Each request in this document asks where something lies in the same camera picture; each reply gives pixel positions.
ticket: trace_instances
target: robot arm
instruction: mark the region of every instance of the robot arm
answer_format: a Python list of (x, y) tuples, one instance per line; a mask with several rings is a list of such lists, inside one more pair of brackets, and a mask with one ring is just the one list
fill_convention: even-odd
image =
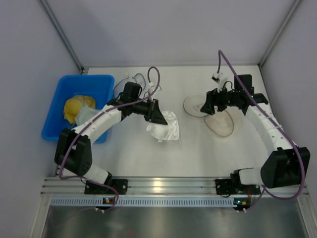
[[(275, 127), (257, 107), (253, 105), (238, 81), (234, 80), (234, 90), (215, 88), (207, 92), (207, 99), (201, 108), (201, 112), (213, 115), (215, 107), (219, 112), (227, 106), (238, 107), (248, 120), (255, 126), (269, 154), (262, 167), (235, 170), (231, 174), (232, 183), (237, 187), (249, 184), (262, 184), (267, 188), (283, 187), (299, 184), (301, 171), (298, 158), (292, 145), (283, 137), (277, 129), (281, 125), (272, 114), (268, 101), (262, 93), (254, 93), (251, 75), (240, 75), (239, 78), (252, 95), (259, 106), (273, 119), (278, 127)], [(310, 159), (310, 153), (306, 147), (298, 148), (303, 159), (305, 174)]]
[(89, 125), (76, 141), (76, 147), (71, 149), (64, 168), (89, 180), (106, 185), (110, 184), (112, 175), (93, 162), (91, 145), (105, 131), (132, 113), (143, 115), (145, 121), (167, 125), (166, 120), (159, 110), (159, 101), (156, 99), (108, 111), (109, 108), (137, 101), (140, 90), (141, 86), (139, 84), (127, 82), (119, 99), (110, 100), (97, 115), (83, 125), (72, 130), (68, 128), (64, 129), (58, 139), (54, 159), (55, 163), (61, 165), (66, 151), (74, 138), (83, 128)]

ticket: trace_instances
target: white cloth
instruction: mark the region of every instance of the white cloth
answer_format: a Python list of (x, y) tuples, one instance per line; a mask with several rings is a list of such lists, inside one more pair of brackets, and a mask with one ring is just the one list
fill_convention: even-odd
[(149, 131), (159, 142), (165, 140), (178, 140), (179, 126), (176, 115), (170, 111), (162, 111), (162, 114), (168, 125), (149, 123), (147, 131)]

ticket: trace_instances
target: yellow plush toy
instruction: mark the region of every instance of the yellow plush toy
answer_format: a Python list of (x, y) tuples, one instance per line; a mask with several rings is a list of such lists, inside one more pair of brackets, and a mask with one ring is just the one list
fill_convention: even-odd
[(68, 99), (64, 106), (64, 119), (68, 120), (69, 123), (75, 124), (75, 117), (79, 114), (83, 106), (90, 108), (96, 108), (96, 102), (92, 97), (76, 95)]

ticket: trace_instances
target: metal frame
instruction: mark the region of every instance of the metal frame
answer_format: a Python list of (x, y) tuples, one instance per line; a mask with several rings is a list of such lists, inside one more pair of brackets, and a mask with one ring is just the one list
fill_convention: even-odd
[[(115, 177), (128, 179), (126, 195), (119, 197), (118, 206), (178, 206), (178, 207), (233, 207), (233, 198), (246, 197), (234, 195), (230, 198), (221, 198), (216, 194), (215, 179), (220, 178), (148, 178), (148, 177)], [(41, 237), (49, 206), (67, 205), (78, 206), (79, 200), (86, 202), (85, 206), (95, 206), (103, 197), (113, 195), (85, 195), (85, 185), (78, 178), (60, 180), (57, 177), (46, 178), (41, 191), (41, 201), (37, 209), (35, 222), (30, 233), (31, 238)], [(272, 191), (281, 197), (289, 197), (298, 189), (298, 186), (275, 188)], [(173, 201), (184, 201), (182, 204)], [(310, 238), (317, 238), (317, 214), (314, 210), (308, 190), (305, 187), (302, 195), (297, 199), (303, 223)]]
[(258, 64), (260, 69), (264, 66), (267, 58), (270, 56), (270, 54), (274, 50), (275, 46), (277, 45), (278, 41), (281, 39), (281, 37), (284, 34), (286, 28), (289, 26), (291, 20), (294, 18), (297, 10), (302, 5), (303, 1), (304, 0), (295, 0), (293, 2), (293, 5), (291, 6), (289, 11), (287, 12), (286, 17), (284, 18), (282, 24), (278, 28), (274, 38), (271, 40), (268, 48), (265, 50), (265, 53), (264, 53), (264, 55), (261, 58), (260, 63)]
[[(294, 18), (297, 10), (300, 8), (303, 1), (304, 0), (294, 0), (292, 6), (288, 10), (288, 12), (284, 18), (284, 20), (282, 21), (281, 25), (278, 27), (278, 30), (275, 33), (273, 39), (271, 40), (269, 46), (265, 50), (264, 55), (261, 57), (261, 60), (258, 63), (259, 68), (262, 68), (264, 66), (267, 58), (269, 57), (269, 55), (273, 51), (273, 49), (276, 46), (276, 44), (278, 43), (279, 39), (282, 37), (283, 33), (285, 32), (285, 29), (288, 27), (291, 20)], [(77, 57), (70, 41), (68, 40), (65, 32), (63, 31), (62, 27), (59, 24), (54, 12), (52, 11), (49, 3), (47, 2), (47, 0), (38, 0), (38, 2), (41, 5), (41, 7), (43, 8), (43, 10), (45, 11), (45, 13), (46, 13), (47, 17), (49, 18), (49, 20), (51, 21), (51, 23), (53, 24), (53, 27), (55, 28), (58, 36), (62, 40), (63, 44), (66, 47), (66, 50), (69, 52), (71, 58), (73, 59), (73, 61), (76, 64), (76, 66), (78, 67), (80, 72), (83, 73), (83, 71), (87, 70), (87, 68), (84, 68), (84, 66), (81, 64), (81, 62), (80, 62), (79, 58)]]
[(73, 47), (71, 46), (71, 43), (69, 42), (68, 38), (66, 37), (66, 34), (64, 33), (62, 27), (60, 26), (57, 18), (55, 17), (54, 12), (52, 11), (50, 5), (48, 4), (48, 2), (46, 0), (38, 0), (38, 2), (41, 5), (41, 7), (43, 8), (43, 10), (45, 11), (45, 13), (46, 13), (47, 17), (49, 18), (49, 20), (51, 21), (51, 23), (53, 24), (53, 27), (55, 28), (58, 36), (60, 37), (61, 41), (63, 42), (70, 57), (72, 58), (72, 60), (76, 64), (79, 71), (82, 72), (84, 70), (84, 68), (83, 68), (79, 58), (77, 57)]
[[(47, 0), (38, 0), (39, 4), (45, 11), (47, 17), (56, 29), (58, 36), (61, 38), (66, 50), (69, 52), (74, 63), (80, 70), (81, 74), (87, 74), (88, 69), (84, 68), (77, 57), (70, 41), (65, 32), (59, 24)], [(271, 40), (268, 48), (265, 50), (258, 66), (264, 66), (266, 60), (274, 50), (279, 39), (282, 37), (285, 29), (290, 24), (295, 16), (297, 10), (300, 8), (303, 0), (294, 0), (291, 8), (285, 16), (283, 22), (278, 28), (274, 38)], [(128, 179), (128, 192), (126, 195), (120, 196), (122, 200), (127, 199), (219, 199), (215, 191), (216, 178), (141, 178), (141, 177), (121, 177), (120, 179)], [(41, 201), (39, 203), (35, 221), (29, 237), (38, 238), (42, 236), (46, 218), (48, 216), (49, 206), (52, 199), (56, 197), (61, 198), (85, 198), (85, 199), (99, 199), (104, 195), (85, 195), (85, 185), (79, 179), (60, 180), (59, 178), (46, 178), (42, 192)], [(289, 197), (297, 191), (297, 186), (273, 189), (274, 193), (281, 197)], [(244, 195), (235, 195), (235, 198), (245, 197)], [(303, 217), (303, 222), (306, 226), (307, 233), (310, 238), (317, 238), (317, 215), (314, 210), (312, 201), (305, 187), (302, 195), (297, 199), (299, 210)]]

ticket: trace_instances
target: white table surface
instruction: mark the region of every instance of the white table surface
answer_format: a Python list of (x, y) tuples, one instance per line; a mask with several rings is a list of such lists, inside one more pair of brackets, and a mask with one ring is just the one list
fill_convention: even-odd
[[(216, 136), (202, 118), (194, 118), (183, 109), (189, 95), (214, 89), (211, 80), (215, 66), (158, 67), (163, 97), (161, 110), (173, 111), (180, 126), (180, 141), (158, 143), (148, 132), (141, 115), (131, 115), (113, 126), (107, 141), (92, 146), (94, 162), (114, 176), (145, 177), (222, 177), (236, 169), (261, 166), (267, 151), (253, 125), (236, 108), (230, 108), (235, 121), (234, 132), (226, 138)], [(264, 93), (263, 80), (257, 66), (236, 66), (238, 74), (251, 74), (256, 93)], [(88, 74), (110, 74), (118, 83), (127, 73), (147, 75), (148, 67), (90, 68)], [(221, 71), (233, 81), (227, 66)], [(157, 76), (153, 70), (152, 80)]]

